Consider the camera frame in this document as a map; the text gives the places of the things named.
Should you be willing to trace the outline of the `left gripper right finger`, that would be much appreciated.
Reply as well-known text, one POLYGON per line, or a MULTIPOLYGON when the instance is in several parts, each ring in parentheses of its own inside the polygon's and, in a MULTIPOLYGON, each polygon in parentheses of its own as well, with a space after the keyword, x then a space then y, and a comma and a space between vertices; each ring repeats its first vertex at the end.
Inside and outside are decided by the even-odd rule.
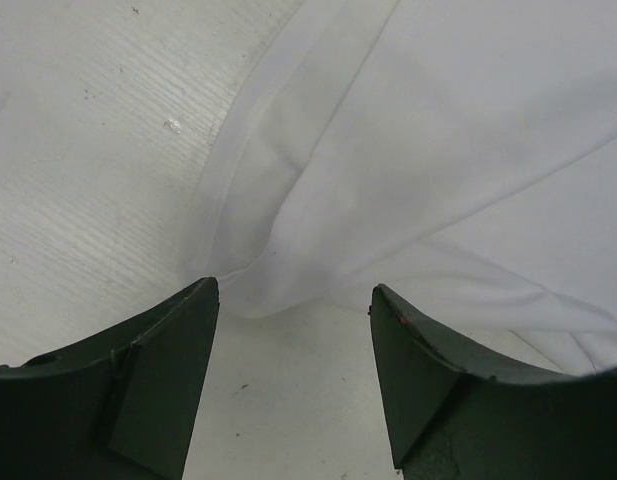
POLYGON ((570 376, 493 351, 379 285, 369 308, 407 479, 617 479, 617 368, 570 376))

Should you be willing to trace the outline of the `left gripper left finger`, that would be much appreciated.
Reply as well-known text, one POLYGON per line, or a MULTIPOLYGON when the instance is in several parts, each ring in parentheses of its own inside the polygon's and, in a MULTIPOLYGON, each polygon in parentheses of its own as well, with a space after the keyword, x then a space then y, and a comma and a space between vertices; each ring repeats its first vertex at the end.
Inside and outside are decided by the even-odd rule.
POLYGON ((0 479, 179 479, 219 313, 200 279, 130 319, 0 365, 0 479))

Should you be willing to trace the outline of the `white t shirt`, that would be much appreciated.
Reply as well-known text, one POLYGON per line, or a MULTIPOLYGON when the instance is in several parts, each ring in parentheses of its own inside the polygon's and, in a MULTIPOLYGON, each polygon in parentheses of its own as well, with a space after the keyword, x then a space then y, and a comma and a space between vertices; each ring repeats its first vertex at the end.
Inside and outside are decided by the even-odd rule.
POLYGON ((304 2, 219 130, 181 273, 244 318, 382 283, 616 367, 617 1, 304 2))

